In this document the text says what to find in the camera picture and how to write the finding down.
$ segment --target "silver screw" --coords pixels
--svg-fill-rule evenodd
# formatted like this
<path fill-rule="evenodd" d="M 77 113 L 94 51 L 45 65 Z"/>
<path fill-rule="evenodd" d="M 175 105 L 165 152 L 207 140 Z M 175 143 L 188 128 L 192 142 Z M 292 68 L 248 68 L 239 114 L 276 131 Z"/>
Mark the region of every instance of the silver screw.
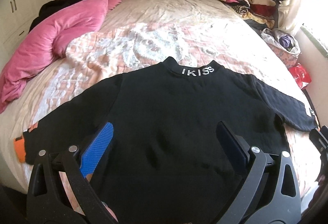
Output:
<path fill-rule="evenodd" d="M 282 155 L 283 155 L 284 157 L 290 157 L 290 154 L 289 154 L 288 152 L 286 152 L 286 151 L 283 151 L 283 152 L 282 152 Z"/>
<path fill-rule="evenodd" d="M 253 146 L 252 147 L 252 152 L 254 152 L 254 153 L 260 153 L 260 148 L 258 148 L 257 146 Z"/>
<path fill-rule="evenodd" d="M 41 150 L 40 152 L 39 152 L 39 156 L 44 156 L 46 154 L 46 151 L 45 150 Z"/>
<path fill-rule="evenodd" d="M 77 150 L 77 146 L 76 145 L 71 145 L 69 148 L 68 148 L 68 151 L 70 152 L 75 152 Z"/>

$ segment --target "black shirt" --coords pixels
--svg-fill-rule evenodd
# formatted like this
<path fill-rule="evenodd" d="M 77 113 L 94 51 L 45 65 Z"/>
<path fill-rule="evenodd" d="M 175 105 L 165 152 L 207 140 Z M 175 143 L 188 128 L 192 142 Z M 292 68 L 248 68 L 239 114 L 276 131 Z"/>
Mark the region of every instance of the black shirt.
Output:
<path fill-rule="evenodd" d="M 210 223 L 240 182 L 215 129 L 250 146 L 289 151 L 283 124 L 316 128 L 303 103 L 212 61 L 164 62 L 102 80 L 24 133 L 26 160 L 79 144 L 104 122 L 114 136 L 90 181 L 119 223 Z"/>

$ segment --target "beige bed sheet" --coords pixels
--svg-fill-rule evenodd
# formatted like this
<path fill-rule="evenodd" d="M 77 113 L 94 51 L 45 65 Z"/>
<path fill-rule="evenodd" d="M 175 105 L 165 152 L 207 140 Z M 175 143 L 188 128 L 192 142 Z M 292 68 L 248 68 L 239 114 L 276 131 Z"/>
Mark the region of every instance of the beige bed sheet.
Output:
<path fill-rule="evenodd" d="M 27 192 L 32 166 L 20 164 L 13 139 L 65 101 L 99 80 L 173 56 L 199 67 L 212 59 L 310 106 L 292 76 L 265 42 L 217 0 L 123 0 L 107 14 L 100 33 L 73 40 L 67 58 L 28 82 L 22 97 L 0 114 L 1 182 Z M 320 154 L 308 133 L 285 127 L 301 195 L 320 171 Z M 12 174 L 16 181 L 8 180 Z M 68 183 L 63 177 L 64 185 Z"/>

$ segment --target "dark blue gripper pad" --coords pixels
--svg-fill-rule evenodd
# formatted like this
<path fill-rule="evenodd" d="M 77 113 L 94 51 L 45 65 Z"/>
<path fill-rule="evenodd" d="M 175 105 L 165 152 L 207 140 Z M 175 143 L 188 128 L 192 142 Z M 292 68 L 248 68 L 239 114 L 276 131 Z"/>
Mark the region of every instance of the dark blue gripper pad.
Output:
<path fill-rule="evenodd" d="M 86 175 L 95 171 L 96 166 L 113 138 L 113 134 L 113 124 L 110 122 L 106 123 L 106 125 L 101 129 L 95 139 L 82 154 L 80 170 L 84 178 Z"/>

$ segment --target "red bag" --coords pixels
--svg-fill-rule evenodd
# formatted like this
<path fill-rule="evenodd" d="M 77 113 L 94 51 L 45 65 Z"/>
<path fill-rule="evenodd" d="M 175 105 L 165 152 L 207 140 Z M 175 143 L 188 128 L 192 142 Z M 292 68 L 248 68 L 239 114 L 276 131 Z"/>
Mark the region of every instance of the red bag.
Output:
<path fill-rule="evenodd" d="M 310 75 L 299 63 L 297 63 L 294 67 L 289 68 L 288 70 L 301 89 L 305 88 L 312 81 Z"/>

